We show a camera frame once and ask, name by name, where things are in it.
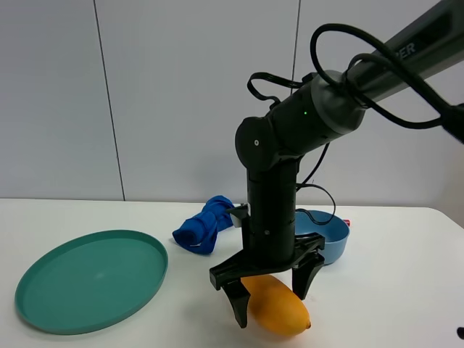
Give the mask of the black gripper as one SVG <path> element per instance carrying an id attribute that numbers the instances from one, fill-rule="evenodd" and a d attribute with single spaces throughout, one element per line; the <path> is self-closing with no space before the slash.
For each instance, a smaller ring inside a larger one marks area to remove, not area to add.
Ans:
<path id="1" fill-rule="evenodd" d="M 210 281 L 223 291 L 231 303 L 236 322 L 246 328 L 250 293 L 240 278 L 281 273 L 292 270 L 292 291 L 304 300 L 310 285 L 325 259 L 320 250 L 325 239 L 310 233 L 295 235 L 295 222 L 275 231 L 255 226 L 250 217 L 241 221 L 243 249 L 226 261 L 210 269 Z"/>

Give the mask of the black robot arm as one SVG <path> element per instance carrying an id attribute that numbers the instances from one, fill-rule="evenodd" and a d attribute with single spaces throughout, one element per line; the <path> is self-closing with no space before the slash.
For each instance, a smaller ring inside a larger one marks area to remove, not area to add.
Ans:
<path id="1" fill-rule="evenodd" d="M 344 72 L 325 70 L 316 49 L 329 31 L 359 38 L 374 52 L 356 55 Z M 463 106 L 449 104 L 426 81 L 463 60 L 461 1 L 440 1 L 387 42 L 351 25 L 322 25 L 311 37 L 310 56 L 315 72 L 302 82 L 257 73 L 294 92 L 272 99 L 264 117 L 245 118 L 236 131 L 247 202 L 231 214 L 240 221 L 243 248 L 213 267 L 210 280 L 226 293 L 241 327 L 250 298 L 242 278 L 290 270 L 293 292 L 304 299 L 323 265 L 323 237 L 295 233 L 297 173 L 306 153 L 358 129 L 367 109 L 403 128 L 442 127 L 463 140 Z"/>

